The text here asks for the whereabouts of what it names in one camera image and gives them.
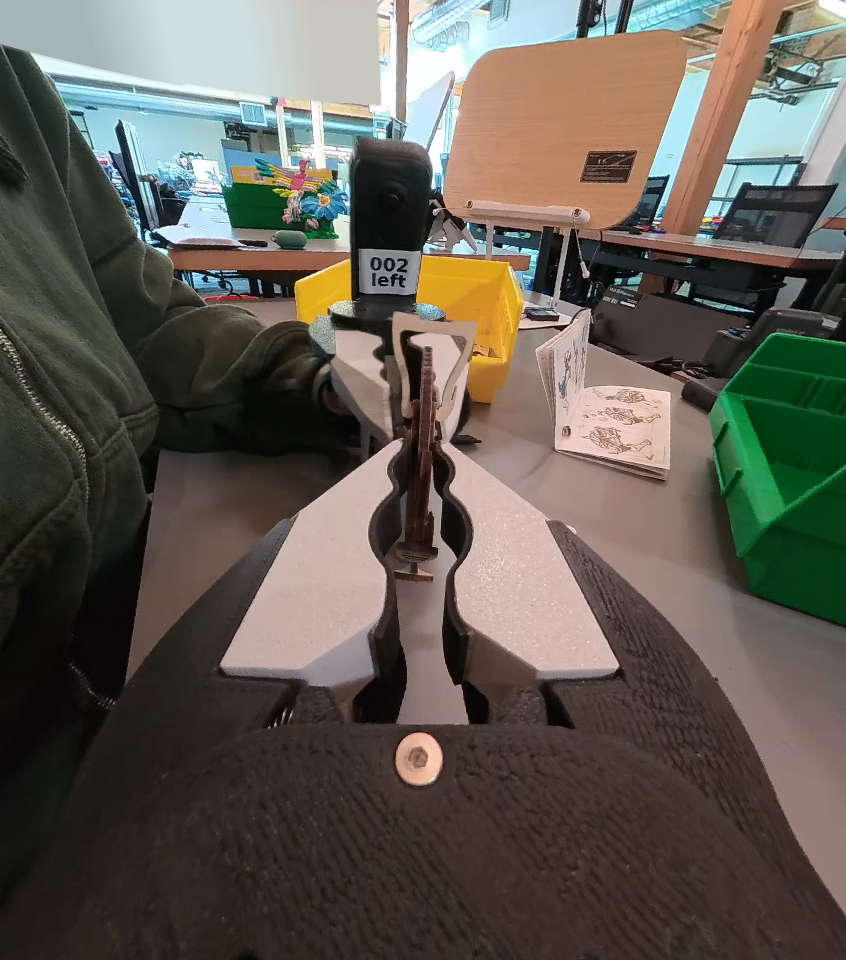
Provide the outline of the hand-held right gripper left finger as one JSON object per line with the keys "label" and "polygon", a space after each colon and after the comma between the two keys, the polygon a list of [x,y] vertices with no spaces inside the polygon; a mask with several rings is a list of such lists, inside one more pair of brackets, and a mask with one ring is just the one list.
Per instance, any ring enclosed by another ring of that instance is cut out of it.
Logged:
{"label": "hand-held right gripper left finger", "polygon": [[357,722],[394,723],[406,686],[396,577],[405,442],[294,517],[220,663],[229,677],[330,690]]}

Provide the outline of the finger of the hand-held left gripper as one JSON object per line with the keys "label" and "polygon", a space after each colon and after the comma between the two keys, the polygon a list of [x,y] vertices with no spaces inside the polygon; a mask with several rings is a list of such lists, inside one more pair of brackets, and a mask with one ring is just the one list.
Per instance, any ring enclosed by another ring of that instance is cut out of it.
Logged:
{"label": "finger of the hand-held left gripper", "polygon": [[350,328],[334,330],[332,385],[356,418],[363,442],[392,442],[394,393],[380,336]]}
{"label": "finger of the hand-held left gripper", "polygon": [[454,385],[453,408],[440,423],[441,439],[456,439],[465,433],[466,424],[472,413],[472,399],[469,392],[468,374],[463,373]]}

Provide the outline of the wooden mechanical model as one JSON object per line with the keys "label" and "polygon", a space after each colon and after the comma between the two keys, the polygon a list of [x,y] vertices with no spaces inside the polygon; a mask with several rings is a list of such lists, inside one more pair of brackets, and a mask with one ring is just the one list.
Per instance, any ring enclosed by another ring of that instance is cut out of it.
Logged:
{"label": "wooden mechanical model", "polygon": [[453,408],[455,383],[468,373],[476,334],[472,321],[431,320],[404,312],[392,319],[401,411],[409,423],[405,527],[395,548],[402,563],[394,572],[399,580],[432,581],[425,565],[438,555],[429,508],[433,458],[440,441],[452,440],[440,438],[440,423]]}

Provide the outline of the person's left forearm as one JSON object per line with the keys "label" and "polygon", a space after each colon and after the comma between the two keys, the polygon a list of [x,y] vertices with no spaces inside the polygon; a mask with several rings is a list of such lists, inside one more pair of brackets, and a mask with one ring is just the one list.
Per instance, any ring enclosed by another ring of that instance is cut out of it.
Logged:
{"label": "person's left forearm", "polygon": [[172,272],[134,283],[108,308],[158,408],[157,447],[277,455],[339,444],[307,324],[209,305]]}

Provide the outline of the grey desk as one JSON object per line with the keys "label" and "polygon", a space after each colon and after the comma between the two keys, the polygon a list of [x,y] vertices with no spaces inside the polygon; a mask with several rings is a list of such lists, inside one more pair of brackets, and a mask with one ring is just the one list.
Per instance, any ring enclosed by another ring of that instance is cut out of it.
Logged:
{"label": "grey desk", "polygon": [[[689,642],[739,714],[799,843],[846,914],[846,629],[752,596],[712,466],[705,415],[680,385],[602,350],[590,385],[673,396],[669,479],[653,482],[551,449],[535,359],[521,332],[508,378],[469,431],[473,459],[575,532]],[[349,468],[342,455],[160,455],[128,673],[277,522]]]}

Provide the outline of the black and white tool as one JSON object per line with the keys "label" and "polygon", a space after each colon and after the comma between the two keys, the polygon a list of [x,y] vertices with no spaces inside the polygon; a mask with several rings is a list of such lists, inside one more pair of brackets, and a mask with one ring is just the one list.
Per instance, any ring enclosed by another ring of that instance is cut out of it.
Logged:
{"label": "black and white tool", "polygon": [[466,244],[472,253],[478,253],[467,223],[446,208],[442,192],[433,188],[429,195],[426,244],[451,253],[460,243]]}

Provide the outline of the yellow plastic bin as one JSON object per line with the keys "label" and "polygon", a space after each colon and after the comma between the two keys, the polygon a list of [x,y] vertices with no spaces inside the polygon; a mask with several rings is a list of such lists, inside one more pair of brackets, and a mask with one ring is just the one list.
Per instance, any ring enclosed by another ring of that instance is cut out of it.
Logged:
{"label": "yellow plastic bin", "polygon": [[[350,264],[341,262],[298,280],[297,319],[311,324],[346,299],[350,273]],[[508,377],[525,306],[512,267],[503,260],[425,254],[417,299],[439,307],[451,321],[477,324],[476,343],[492,347],[498,356],[471,362],[469,392],[473,402],[490,404]]]}

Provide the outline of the wooden table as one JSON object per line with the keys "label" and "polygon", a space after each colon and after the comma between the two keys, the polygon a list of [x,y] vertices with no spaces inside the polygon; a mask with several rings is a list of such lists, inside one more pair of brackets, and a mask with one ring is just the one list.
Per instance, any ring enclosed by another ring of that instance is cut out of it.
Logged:
{"label": "wooden table", "polygon": [[[190,200],[180,222],[157,234],[167,243],[175,270],[183,273],[230,271],[241,274],[296,273],[308,275],[350,259],[349,217],[338,220],[337,239],[309,239],[303,250],[278,248],[272,230],[231,226],[222,198]],[[266,248],[238,245],[237,238],[266,239]]]}
{"label": "wooden table", "polygon": [[839,258],[839,254],[833,251],[805,246],[771,246],[670,233],[632,234],[621,230],[583,229],[581,239],[597,242],[603,249],[622,247],[648,251],[652,255],[669,258],[730,260],[779,269],[787,268],[794,272],[832,267]]}

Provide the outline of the wooden board on white stand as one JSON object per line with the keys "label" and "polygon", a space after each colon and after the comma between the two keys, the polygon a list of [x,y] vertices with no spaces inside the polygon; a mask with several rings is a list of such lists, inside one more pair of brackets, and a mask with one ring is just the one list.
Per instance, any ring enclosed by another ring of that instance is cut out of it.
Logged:
{"label": "wooden board on white stand", "polygon": [[671,30],[491,51],[462,88],[443,196],[461,219],[560,230],[551,301],[572,233],[604,232],[637,207],[685,75]]}

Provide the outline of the black case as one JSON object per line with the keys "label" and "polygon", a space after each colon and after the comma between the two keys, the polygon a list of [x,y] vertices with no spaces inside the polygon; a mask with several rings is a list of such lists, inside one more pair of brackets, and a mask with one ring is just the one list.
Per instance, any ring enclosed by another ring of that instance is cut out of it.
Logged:
{"label": "black case", "polygon": [[592,309],[589,342],[635,362],[700,362],[719,331],[748,322],[744,314],[613,285]]}

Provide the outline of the black monitor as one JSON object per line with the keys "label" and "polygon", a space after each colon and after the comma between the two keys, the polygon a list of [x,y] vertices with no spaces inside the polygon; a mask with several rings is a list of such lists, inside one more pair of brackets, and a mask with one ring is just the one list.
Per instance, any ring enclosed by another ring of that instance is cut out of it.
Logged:
{"label": "black monitor", "polygon": [[147,236],[162,225],[163,208],[159,188],[144,160],[136,127],[119,120],[115,131],[119,153],[127,174],[126,183],[138,210],[141,233]]}

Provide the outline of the grey device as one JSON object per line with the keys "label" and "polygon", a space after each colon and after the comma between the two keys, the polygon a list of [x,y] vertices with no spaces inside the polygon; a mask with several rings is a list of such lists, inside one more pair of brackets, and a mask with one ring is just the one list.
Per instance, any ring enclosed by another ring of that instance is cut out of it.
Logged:
{"label": "grey device", "polygon": [[837,318],[818,311],[772,307],[750,326],[717,330],[702,359],[709,378],[728,380],[765,339],[777,332],[827,339]]}

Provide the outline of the green plastic bin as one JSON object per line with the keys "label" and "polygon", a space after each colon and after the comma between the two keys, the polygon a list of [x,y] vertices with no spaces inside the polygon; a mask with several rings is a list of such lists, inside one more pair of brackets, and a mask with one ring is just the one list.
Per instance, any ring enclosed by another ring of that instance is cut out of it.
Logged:
{"label": "green plastic bin", "polygon": [[709,423],[750,592],[846,627],[846,342],[771,334]]}

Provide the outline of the black office chair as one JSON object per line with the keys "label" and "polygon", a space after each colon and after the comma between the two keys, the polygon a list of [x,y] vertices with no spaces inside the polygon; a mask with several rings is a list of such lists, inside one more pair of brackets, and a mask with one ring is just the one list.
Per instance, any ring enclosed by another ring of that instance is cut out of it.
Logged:
{"label": "black office chair", "polygon": [[715,229],[714,239],[800,249],[836,190],[835,183],[745,182]]}

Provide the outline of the wooden post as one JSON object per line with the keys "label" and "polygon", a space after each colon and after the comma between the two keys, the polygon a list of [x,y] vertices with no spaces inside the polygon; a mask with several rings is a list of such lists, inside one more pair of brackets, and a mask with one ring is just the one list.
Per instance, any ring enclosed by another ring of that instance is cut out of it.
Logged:
{"label": "wooden post", "polygon": [[718,42],[662,218],[669,234],[695,236],[741,116],[765,63],[783,1],[734,1]]}

